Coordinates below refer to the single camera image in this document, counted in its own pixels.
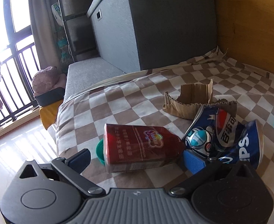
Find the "gray storage box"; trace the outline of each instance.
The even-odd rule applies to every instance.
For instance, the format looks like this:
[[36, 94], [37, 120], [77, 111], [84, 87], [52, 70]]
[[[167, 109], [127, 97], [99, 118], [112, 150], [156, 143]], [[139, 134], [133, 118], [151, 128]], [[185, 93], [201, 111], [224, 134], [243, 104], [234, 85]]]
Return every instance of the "gray storage box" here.
[[127, 73], [217, 46], [214, 0], [93, 0], [87, 15], [100, 56]]

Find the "torn cardboard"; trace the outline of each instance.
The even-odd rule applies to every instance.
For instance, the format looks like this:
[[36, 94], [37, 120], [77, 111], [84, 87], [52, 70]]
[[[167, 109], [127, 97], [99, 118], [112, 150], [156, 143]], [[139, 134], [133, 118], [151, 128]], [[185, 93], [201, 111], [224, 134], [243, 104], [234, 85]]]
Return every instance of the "torn cardboard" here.
[[209, 84], [184, 84], [181, 85], [181, 94], [177, 100], [173, 99], [168, 92], [165, 93], [163, 111], [183, 119], [193, 120], [202, 105], [215, 105], [224, 109], [233, 117], [236, 116], [237, 102], [228, 102], [220, 99], [216, 103], [213, 100], [213, 80]]

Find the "bed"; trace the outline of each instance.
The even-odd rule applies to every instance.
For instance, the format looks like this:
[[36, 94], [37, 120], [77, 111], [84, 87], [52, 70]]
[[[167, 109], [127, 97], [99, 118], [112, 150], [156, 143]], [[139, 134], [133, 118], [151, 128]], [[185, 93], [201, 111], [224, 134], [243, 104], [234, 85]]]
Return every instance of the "bed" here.
[[[129, 173], [107, 173], [96, 157], [104, 124], [164, 126], [179, 137], [191, 121], [162, 110], [164, 92], [177, 98], [180, 86], [214, 81], [213, 99], [236, 100], [237, 120], [258, 119], [264, 126], [264, 157], [257, 173], [274, 200], [274, 74], [241, 64], [219, 48], [178, 65], [134, 72], [104, 80], [69, 97], [57, 117], [57, 153], [70, 157], [83, 148], [91, 152], [82, 175], [110, 188], [170, 189], [191, 176], [181, 162]], [[268, 223], [274, 223], [274, 210]]]

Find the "crushed pepsi can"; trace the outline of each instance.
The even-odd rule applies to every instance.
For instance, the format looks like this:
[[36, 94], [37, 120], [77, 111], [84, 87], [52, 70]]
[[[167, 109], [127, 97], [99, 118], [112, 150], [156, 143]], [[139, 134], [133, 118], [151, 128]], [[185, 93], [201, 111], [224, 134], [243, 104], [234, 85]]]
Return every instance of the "crushed pepsi can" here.
[[264, 139], [258, 120], [241, 124], [223, 109], [201, 106], [183, 139], [187, 149], [224, 163], [249, 161], [256, 169], [262, 160]]

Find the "white floor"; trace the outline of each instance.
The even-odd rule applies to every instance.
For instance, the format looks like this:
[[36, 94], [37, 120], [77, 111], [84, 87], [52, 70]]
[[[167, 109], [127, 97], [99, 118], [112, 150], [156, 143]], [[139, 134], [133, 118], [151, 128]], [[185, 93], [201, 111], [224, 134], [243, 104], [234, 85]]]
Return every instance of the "white floor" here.
[[[0, 138], [0, 199], [27, 158], [37, 163], [56, 158], [56, 144], [39, 118]], [[5, 224], [1, 213], [0, 224]]]

